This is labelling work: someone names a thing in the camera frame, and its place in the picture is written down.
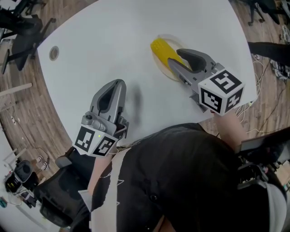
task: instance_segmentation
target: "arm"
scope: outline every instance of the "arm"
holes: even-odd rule
[[[114,148],[112,148],[112,151],[118,152],[116,145]],[[94,193],[95,186],[101,174],[106,169],[106,167],[110,164],[113,157],[114,157],[114,153],[109,153],[106,157],[96,157],[94,169],[92,171],[91,179],[87,188],[91,196]]]
[[[214,120],[221,139],[233,150],[235,150],[242,141],[248,139],[244,128],[233,111],[228,112],[224,116],[214,114]]]

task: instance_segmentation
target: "white table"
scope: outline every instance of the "white table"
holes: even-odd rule
[[[246,84],[241,104],[256,100],[251,55],[228,0],[99,0],[62,24],[38,49],[49,94],[72,140],[94,94],[118,78],[127,85],[123,116],[130,122],[121,144],[212,117],[189,98],[189,88],[157,68],[150,43],[159,34],[174,35],[234,70]],[[56,61],[49,58],[53,46],[59,47]]]

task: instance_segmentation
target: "yellow corn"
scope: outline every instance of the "yellow corn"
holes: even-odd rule
[[[172,47],[162,38],[157,38],[154,40],[151,44],[151,49],[154,52],[154,54],[158,57],[158,59],[170,70],[170,67],[168,65],[168,58],[175,59],[179,61],[180,63],[183,63],[180,56],[173,50]]]

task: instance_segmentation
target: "office chair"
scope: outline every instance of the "office chair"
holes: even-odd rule
[[[33,190],[33,187],[38,185],[39,180],[36,173],[33,172],[31,163],[28,160],[22,160],[5,178],[4,183],[7,192],[17,193],[21,191],[22,187]]]
[[[248,22],[249,26],[253,25],[255,11],[261,17],[259,19],[259,22],[261,22],[261,23],[265,22],[265,19],[264,19],[263,15],[261,14],[257,5],[259,5],[260,8],[262,9],[262,11],[265,14],[268,14],[274,20],[274,22],[277,24],[280,24],[280,20],[279,20],[278,15],[285,15],[284,10],[277,9],[275,0],[238,0],[238,1],[244,2],[250,6],[251,21]]]
[[[70,226],[71,232],[84,231],[80,230],[83,226],[88,230],[90,213],[78,191],[87,189],[95,158],[70,148],[55,163],[59,171],[34,189],[34,196],[42,204],[40,213],[60,227]]]
[[[28,55],[34,58],[37,47],[44,40],[44,35],[50,25],[55,23],[56,19],[51,18],[41,31],[43,24],[37,15],[32,15],[32,18],[16,17],[11,12],[0,10],[0,27],[12,30],[11,33],[6,33],[2,38],[17,34],[10,50],[8,49],[2,64],[2,74],[5,73],[6,66],[10,61],[15,60],[17,69],[21,71],[25,65]]]
[[[27,8],[25,15],[31,15],[34,6],[37,4],[41,5],[42,8],[46,5],[46,3],[39,0],[21,0],[12,12],[14,15],[21,15],[24,9]]]

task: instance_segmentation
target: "cable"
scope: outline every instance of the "cable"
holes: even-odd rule
[[[15,112],[14,106],[13,106],[13,110],[14,110],[14,111],[13,111],[13,113],[11,114],[11,113],[9,112],[9,109],[6,109],[6,111],[10,114],[11,117],[13,117],[13,114],[14,114],[14,112]],[[36,149],[36,150],[37,150],[37,149],[42,150],[42,151],[47,155],[47,158],[48,158],[48,159],[47,159],[47,163],[49,164],[50,158],[49,158],[48,153],[47,153],[45,150],[43,150],[41,147],[35,147],[34,145],[32,145],[32,143],[30,142],[30,140],[29,140],[29,138],[27,137],[26,133],[24,132],[24,130],[23,130],[21,124],[20,124],[17,120],[15,120],[15,122],[17,122],[17,124],[18,124],[19,127],[21,128],[22,133],[24,134],[25,138],[26,138],[27,141],[29,142],[30,146],[31,146],[32,148]]]
[[[255,63],[255,62],[260,63],[260,64],[263,66],[263,72],[262,72],[262,75],[261,75],[260,78],[258,78],[258,75],[255,73],[255,76],[257,77],[256,87],[258,87],[257,94],[258,94],[258,97],[259,97],[259,95],[260,95],[260,93],[261,93],[261,86],[262,86],[262,83],[263,83],[263,78],[264,78],[264,75],[265,75],[265,72],[266,72],[267,68],[269,67],[270,61],[268,62],[268,64],[266,65],[265,68],[264,68],[264,65],[263,65],[260,61],[256,60],[256,61],[254,61],[253,63]],[[241,115],[243,114],[243,118],[242,118],[242,120],[240,121],[240,123],[242,123],[242,122],[244,121],[244,119],[245,119],[245,113],[246,113],[246,111],[247,111],[250,107],[251,107],[251,105],[250,105],[248,108],[246,108],[246,105],[243,105],[243,106],[240,106],[240,107],[238,108],[238,110],[236,111],[236,115],[237,115],[237,117],[239,117],[239,116],[241,116]]]
[[[11,204],[11,205],[14,205],[14,206],[20,206],[20,205],[22,205],[22,201],[20,201],[20,204],[18,204],[18,205],[13,204],[13,203],[11,202],[10,194],[8,194],[8,201],[9,201],[9,202],[7,202],[8,204]]]
[[[110,152],[108,152],[108,154],[110,154],[110,155],[116,155],[118,152],[119,152],[119,149],[117,148],[117,152],[116,153],[110,153]]]
[[[263,125],[260,127],[259,131],[261,131],[261,129],[263,128],[263,126],[267,123],[267,121],[269,120],[269,118],[271,117],[271,115],[272,115],[272,114],[274,113],[274,111],[276,110],[277,106],[279,105],[280,97],[281,97],[281,95],[282,95],[282,93],[283,93],[283,91],[284,91],[285,89],[283,89],[283,90],[280,92],[280,94],[279,94],[279,96],[278,96],[278,100],[277,100],[277,104],[276,104],[276,106],[275,106],[274,109],[272,110],[271,114],[270,114],[270,115],[267,117],[267,119],[264,121],[264,123],[263,123]]]
[[[262,136],[263,136],[264,134],[270,134],[270,133],[273,133],[273,132],[276,132],[276,131],[280,131],[280,130],[281,130],[281,128],[279,128],[279,129],[277,129],[277,130],[269,131],[269,132],[264,132],[264,131],[262,131],[262,130],[258,130],[258,129],[256,129],[256,128],[254,128],[253,130],[250,130],[250,131],[248,131],[247,133],[250,133],[250,132],[252,132],[252,131],[257,131],[258,133],[263,132],[263,134],[262,134]]]

